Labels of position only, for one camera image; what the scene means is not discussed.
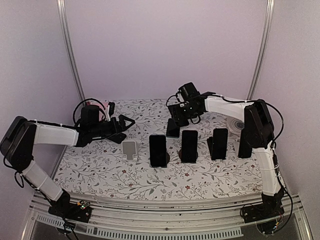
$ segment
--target robotic arm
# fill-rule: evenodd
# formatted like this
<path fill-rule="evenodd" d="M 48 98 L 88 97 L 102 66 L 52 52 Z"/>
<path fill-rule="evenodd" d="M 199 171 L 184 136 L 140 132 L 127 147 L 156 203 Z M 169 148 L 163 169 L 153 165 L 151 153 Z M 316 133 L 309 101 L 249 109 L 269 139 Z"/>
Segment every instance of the robotic arm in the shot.
<path fill-rule="evenodd" d="M 267 105 L 261 99 L 244 101 L 225 99 L 214 92 L 200 94 L 192 82 L 178 89 L 178 104 L 169 105 L 171 117 L 180 127 L 187 126 L 188 120 L 201 120 L 205 112 L 220 113 L 244 122 L 241 141 L 255 153 L 262 178 L 262 204 L 244 207 L 244 221 L 253 222 L 283 214 L 281 199 L 284 189 L 278 179 L 278 159 L 274 146 L 274 125 Z"/>
<path fill-rule="evenodd" d="M 117 121 L 115 117 L 110 118 L 110 112 L 108 120 L 99 120 L 100 111 L 96 105 L 84 106 L 78 126 L 27 120 L 17 116 L 0 143 L 4 164 L 14 169 L 16 174 L 19 173 L 22 179 L 44 195 L 51 204 L 51 214 L 87 223 L 91 216 L 90 203 L 70 203 L 70 195 L 34 161 L 33 146 L 54 144 L 84 147 L 94 140 L 106 138 L 121 143 L 126 138 L 123 131 L 135 124 L 135 121 L 123 115 L 120 115 Z"/>

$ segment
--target black phone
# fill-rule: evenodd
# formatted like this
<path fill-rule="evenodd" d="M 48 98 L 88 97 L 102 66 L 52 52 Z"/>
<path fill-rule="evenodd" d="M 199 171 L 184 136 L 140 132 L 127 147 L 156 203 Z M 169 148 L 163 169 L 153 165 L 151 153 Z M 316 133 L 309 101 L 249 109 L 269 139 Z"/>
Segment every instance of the black phone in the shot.
<path fill-rule="evenodd" d="M 168 119 L 165 135 L 167 138 L 175 138 L 175 139 L 179 138 L 180 127 L 177 126 L 176 122 L 172 118 Z"/>
<path fill-rule="evenodd" d="M 198 158 L 198 132 L 196 130 L 182 131 L 181 162 L 195 163 Z"/>
<path fill-rule="evenodd" d="M 228 144 L 228 129 L 215 128 L 213 130 L 211 160 L 226 159 Z"/>
<path fill-rule="evenodd" d="M 167 141 L 165 135 L 150 135 L 149 151 L 151 167 L 167 167 Z"/>

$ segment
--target white wall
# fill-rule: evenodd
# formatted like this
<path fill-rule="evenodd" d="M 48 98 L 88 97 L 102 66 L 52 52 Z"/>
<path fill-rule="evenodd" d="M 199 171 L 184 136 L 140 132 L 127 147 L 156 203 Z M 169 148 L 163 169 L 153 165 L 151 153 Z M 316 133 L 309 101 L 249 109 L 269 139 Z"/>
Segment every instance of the white wall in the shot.
<path fill-rule="evenodd" d="M 299 193 L 315 239 L 320 239 L 319 93 L 320 3 L 275 1 L 254 97 L 265 99 L 283 113 L 284 132 L 277 141 L 281 172 L 290 190 Z"/>
<path fill-rule="evenodd" d="M 0 1 L 0 26 L 0 138 L 17 115 L 70 124 L 78 95 L 56 1 Z M 37 146 L 35 160 L 50 172 L 60 151 Z M 32 196 L 30 187 L 19 188 L 14 171 L 0 163 L 1 240 L 21 237 Z"/>
<path fill-rule="evenodd" d="M 68 0 L 74 54 L 87 97 L 168 98 L 200 92 L 245 98 L 265 0 Z"/>

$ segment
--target table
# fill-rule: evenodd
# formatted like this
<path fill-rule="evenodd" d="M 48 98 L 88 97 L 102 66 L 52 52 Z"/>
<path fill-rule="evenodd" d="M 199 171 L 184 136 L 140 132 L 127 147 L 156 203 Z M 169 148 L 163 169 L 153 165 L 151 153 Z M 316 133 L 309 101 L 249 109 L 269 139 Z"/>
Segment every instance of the table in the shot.
<path fill-rule="evenodd" d="M 66 191 L 107 198 L 166 201 L 228 198 L 262 190 L 255 155 L 237 158 L 234 142 L 239 136 L 229 133 L 225 160 L 210 158 L 206 140 L 214 128 L 226 127 L 225 115 L 205 113 L 199 124 L 181 129 L 198 131 L 196 163 L 181 163 L 178 157 L 181 137 L 167 138 L 170 155 L 167 168 L 151 168 L 149 135 L 166 134 L 170 118 L 166 100 L 113 102 L 114 116 L 123 114 L 136 122 L 125 134 L 126 140 L 137 143 L 137 161 L 123 160 L 121 145 L 109 140 L 94 141 L 83 148 L 68 147 L 54 177 Z"/>

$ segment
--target floral pattern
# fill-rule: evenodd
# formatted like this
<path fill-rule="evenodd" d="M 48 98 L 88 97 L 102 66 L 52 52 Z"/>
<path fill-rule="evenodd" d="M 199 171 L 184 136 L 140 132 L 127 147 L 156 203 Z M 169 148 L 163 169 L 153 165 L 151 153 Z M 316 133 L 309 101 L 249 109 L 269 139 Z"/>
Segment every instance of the floral pattern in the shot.
<path fill-rule="evenodd" d="M 214 128 L 225 128 L 227 117 L 205 113 L 199 124 L 181 130 L 198 131 L 196 163 L 181 163 L 180 138 L 167 138 L 170 162 L 167 168 L 152 168 L 149 160 L 149 135 L 165 134 L 170 114 L 163 99 L 117 100 L 115 116 L 135 119 L 127 130 L 127 140 L 137 143 L 138 159 L 123 160 L 121 144 L 94 141 L 86 147 L 68 147 L 55 182 L 69 192 L 108 198 L 136 200 L 199 200 L 257 193 L 262 180 L 254 155 L 237 158 L 234 142 L 239 136 L 229 133 L 227 158 L 212 161 L 207 138 Z"/>

